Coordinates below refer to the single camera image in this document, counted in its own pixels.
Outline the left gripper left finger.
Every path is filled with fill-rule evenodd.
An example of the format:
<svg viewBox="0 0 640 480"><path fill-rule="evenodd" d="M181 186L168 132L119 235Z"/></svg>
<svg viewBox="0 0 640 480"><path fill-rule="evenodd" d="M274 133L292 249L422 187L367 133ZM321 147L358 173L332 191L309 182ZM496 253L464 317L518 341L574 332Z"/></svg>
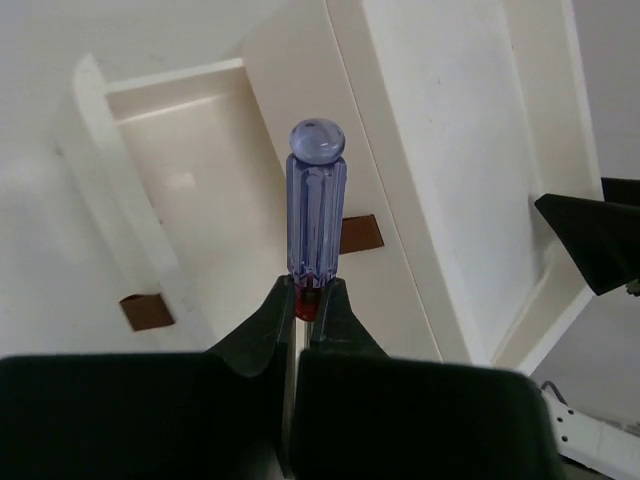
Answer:
<svg viewBox="0 0 640 480"><path fill-rule="evenodd" d="M202 352L1 362L5 479L282 479L293 284Z"/></svg>

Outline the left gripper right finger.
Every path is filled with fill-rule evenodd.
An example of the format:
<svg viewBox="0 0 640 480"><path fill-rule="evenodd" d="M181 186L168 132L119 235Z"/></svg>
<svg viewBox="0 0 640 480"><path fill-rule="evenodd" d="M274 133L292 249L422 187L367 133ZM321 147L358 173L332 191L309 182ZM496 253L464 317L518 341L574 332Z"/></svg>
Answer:
<svg viewBox="0 0 640 480"><path fill-rule="evenodd" d="M298 479L561 479L547 406L508 370L385 354L341 279L300 357L292 423Z"/></svg>

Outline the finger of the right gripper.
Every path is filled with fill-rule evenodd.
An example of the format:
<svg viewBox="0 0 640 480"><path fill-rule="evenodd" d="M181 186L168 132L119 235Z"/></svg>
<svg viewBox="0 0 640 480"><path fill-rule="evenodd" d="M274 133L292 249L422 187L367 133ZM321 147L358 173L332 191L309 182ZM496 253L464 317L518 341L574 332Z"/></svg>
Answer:
<svg viewBox="0 0 640 480"><path fill-rule="evenodd" d="M544 194L534 202L598 296L639 295L639 182L602 178L602 200Z"/></svg>

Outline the blue handled screwdriver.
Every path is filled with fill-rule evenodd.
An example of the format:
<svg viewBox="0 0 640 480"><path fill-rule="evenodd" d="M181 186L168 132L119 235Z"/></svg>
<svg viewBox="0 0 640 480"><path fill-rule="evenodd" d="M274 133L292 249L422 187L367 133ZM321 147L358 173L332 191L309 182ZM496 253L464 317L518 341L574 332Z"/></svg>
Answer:
<svg viewBox="0 0 640 480"><path fill-rule="evenodd" d="M300 353L310 344L313 322L326 285L338 270L347 167L346 138L333 121L300 121L289 135L285 162L287 270L293 288L293 314L285 322L287 354L283 402L284 452L291 428Z"/></svg>

